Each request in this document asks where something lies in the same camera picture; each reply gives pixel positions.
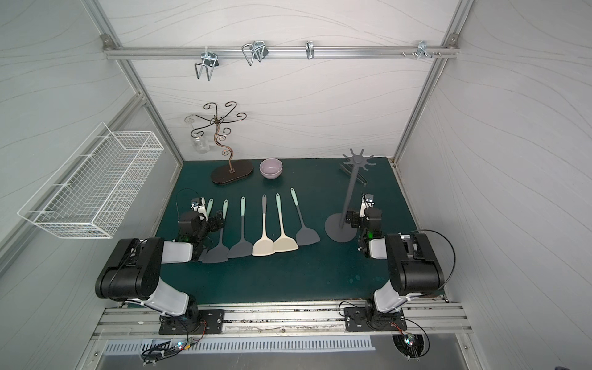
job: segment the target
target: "gray spatula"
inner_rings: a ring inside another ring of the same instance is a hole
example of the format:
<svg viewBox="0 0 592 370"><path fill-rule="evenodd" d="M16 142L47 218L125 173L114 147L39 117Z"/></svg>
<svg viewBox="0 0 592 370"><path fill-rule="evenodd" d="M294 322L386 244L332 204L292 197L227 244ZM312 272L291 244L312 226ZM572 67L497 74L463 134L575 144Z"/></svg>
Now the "gray spatula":
<svg viewBox="0 0 592 370"><path fill-rule="evenodd" d="M300 231L296 233L296 244L303 246L319 242L321 238L318 236L317 232L304 225L304 220L302 219L302 214L300 213L300 206L298 205L298 198L296 197L296 190L294 190L294 188L290 188L290 193L292 193L292 199L296 205L296 210L298 211L298 216L300 217L300 224L302 225Z"/></svg>
<svg viewBox="0 0 592 370"><path fill-rule="evenodd" d="M240 199L240 240L230 248L228 258L240 258L250 256L253 253L253 245L244 239L244 197Z"/></svg>
<svg viewBox="0 0 592 370"><path fill-rule="evenodd" d="M228 210L228 199L224 201L222 206L222 218L226 220L226 211ZM220 229L220 241L218 245L213 247L205 254L203 263L220 263L228 261L229 249L222 243L222 236L224 235L224 228Z"/></svg>

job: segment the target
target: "spatula head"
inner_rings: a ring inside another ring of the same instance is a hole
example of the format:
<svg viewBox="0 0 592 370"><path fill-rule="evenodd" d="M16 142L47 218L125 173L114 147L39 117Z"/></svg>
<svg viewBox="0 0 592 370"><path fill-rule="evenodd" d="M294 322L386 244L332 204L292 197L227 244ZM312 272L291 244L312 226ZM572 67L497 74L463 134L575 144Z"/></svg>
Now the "spatula head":
<svg viewBox="0 0 592 370"><path fill-rule="evenodd" d="M317 232L308 227L302 227L298 233L296 233L296 244L299 246L311 245L319 242L321 238Z"/></svg>
<svg viewBox="0 0 592 370"><path fill-rule="evenodd" d="M269 238L261 238L253 245L253 256L269 256L274 253L274 241Z"/></svg>
<svg viewBox="0 0 592 370"><path fill-rule="evenodd" d="M280 236L274 242L274 251L276 252L289 252L291 250L297 250L298 245L296 244L296 240L290 238L289 236Z"/></svg>
<svg viewBox="0 0 592 370"><path fill-rule="evenodd" d="M253 245L246 241L245 239L241 239L238 243L230 248L228 252L228 258L240 258L250 256L253 253Z"/></svg>
<svg viewBox="0 0 592 370"><path fill-rule="evenodd" d="M213 247L208 251L205 255L203 263L220 263L228 261L228 252L229 249L227 246L222 244L218 244L216 247Z"/></svg>

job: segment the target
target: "metal hook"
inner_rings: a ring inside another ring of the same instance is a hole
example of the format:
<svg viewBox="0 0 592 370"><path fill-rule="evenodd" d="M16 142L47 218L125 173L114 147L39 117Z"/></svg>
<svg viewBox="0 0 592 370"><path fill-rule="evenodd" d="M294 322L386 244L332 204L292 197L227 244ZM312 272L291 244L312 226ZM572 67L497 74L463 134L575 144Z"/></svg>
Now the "metal hook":
<svg viewBox="0 0 592 370"><path fill-rule="evenodd" d="M314 44L312 41L306 41L306 58L314 58Z"/></svg>
<svg viewBox="0 0 592 370"><path fill-rule="evenodd" d="M212 52L209 52L206 48L205 52L201 53L201 63L195 64L195 75L197 76L197 79L200 79L205 67L205 74L209 81L214 74L214 67L219 65L218 56Z"/></svg>
<svg viewBox="0 0 592 370"><path fill-rule="evenodd" d="M413 53L413 55L415 55L416 58L422 58L422 57L428 57L431 58L433 57L432 53L428 53L426 51L427 48L427 43L425 41L420 41L419 45L417 46L417 52Z"/></svg>
<svg viewBox="0 0 592 370"><path fill-rule="evenodd" d="M249 51L251 52L251 59L250 60L249 60L247 53L245 52L245 49L247 47L249 48ZM247 63L249 64L249 66L253 65L253 61L255 58L257 58L259 63L261 63L261 60L263 60L267 56L267 54L269 54L269 50L265 46L265 41L255 40L255 41L253 41L252 44L251 43L245 44L240 49L243 52L244 58L247 60Z"/></svg>

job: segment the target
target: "purple bowl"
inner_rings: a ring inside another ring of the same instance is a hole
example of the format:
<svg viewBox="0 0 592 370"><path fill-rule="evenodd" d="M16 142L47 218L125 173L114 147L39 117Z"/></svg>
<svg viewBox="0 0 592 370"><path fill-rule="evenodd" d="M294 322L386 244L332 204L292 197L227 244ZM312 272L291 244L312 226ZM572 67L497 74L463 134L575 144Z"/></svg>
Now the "purple bowl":
<svg viewBox="0 0 592 370"><path fill-rule="evenodd" d="M267 158L259 165L261 175L266 179L275 179L282 174L284 166L279 159Z"/></svg>

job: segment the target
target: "white wire basket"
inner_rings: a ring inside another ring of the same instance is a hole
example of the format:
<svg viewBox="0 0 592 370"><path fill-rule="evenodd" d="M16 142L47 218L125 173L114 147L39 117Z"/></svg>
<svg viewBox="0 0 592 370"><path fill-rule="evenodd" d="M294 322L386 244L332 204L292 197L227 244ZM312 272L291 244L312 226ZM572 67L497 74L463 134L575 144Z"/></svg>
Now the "white wire basket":
<svg viewBox="0 0 592 370"><path fill-rule="evenodd" d="M86 144L90 152L74 152L19 216L62 239L113 238L163 147L151 131L111 131L102 125L107 133L91 134L77 149ZM79 164L65 175L72 159Z"/></svg>

